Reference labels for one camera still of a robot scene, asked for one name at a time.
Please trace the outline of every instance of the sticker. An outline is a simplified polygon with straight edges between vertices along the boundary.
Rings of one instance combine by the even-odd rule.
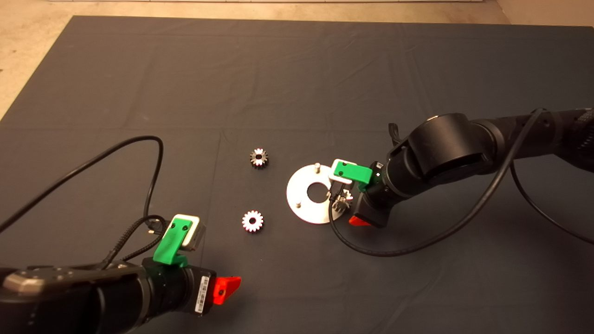
[[[200,280],[200,290],[198,290],[198,297],[196,298],[196,308],[194,311],[196,313],[202,313],[204,310],[204,302],[206,301],[206,291],[208,290],[208,282],[210,281],[209,277],[202,276],[202,280]]]

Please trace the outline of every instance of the metal gear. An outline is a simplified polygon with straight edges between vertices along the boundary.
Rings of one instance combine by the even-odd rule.
[[[241,220],[241,225],[249,233],[256,233],[264,226],[264,217],[256,210],[248,211]]]
[[[268,153],[264,149],[255,149],[249,154],[249,162],[255,169],[263,169],[268,165]]]
[[[342,196],[339,196],[332,204],[332,209],[339,213],[345,212],[350,209],[350,201],[352,200],[353,196],[350,194],[350,191],[345,189]]]

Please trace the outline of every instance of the circular metal plate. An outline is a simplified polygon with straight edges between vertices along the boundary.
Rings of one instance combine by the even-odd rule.
[[[307,195],[307,189],[314,183],[321,183],[330,189],[328,175],[331,172],[330,167],[316,163],[299,169],[291,176],[287,184],[287,202],[297,217],[312,224],[326,224],[330,221],[328,218],[330,201],[328,199],[322,203],[312,201]],[[332,210],[334,219],[338,219],[341,215],[342,212]]]

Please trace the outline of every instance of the concrete floor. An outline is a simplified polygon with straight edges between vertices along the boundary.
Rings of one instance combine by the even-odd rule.
[[[72,15],[255,20],[593,25],[592,0],[246,4],[0,0],[0,119]]]

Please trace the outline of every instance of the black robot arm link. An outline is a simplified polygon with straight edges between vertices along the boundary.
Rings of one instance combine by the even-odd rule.
[[[375,227],[387,224],[391,208],[430,188],[498,170],[530,114],[470,121],[464,114],[429,118],[400,139],[386,163],[371,165],[373,177],[359,196],[354,216]],[[557,155],[594,172],[594,110],[543,111],[515,159]]]

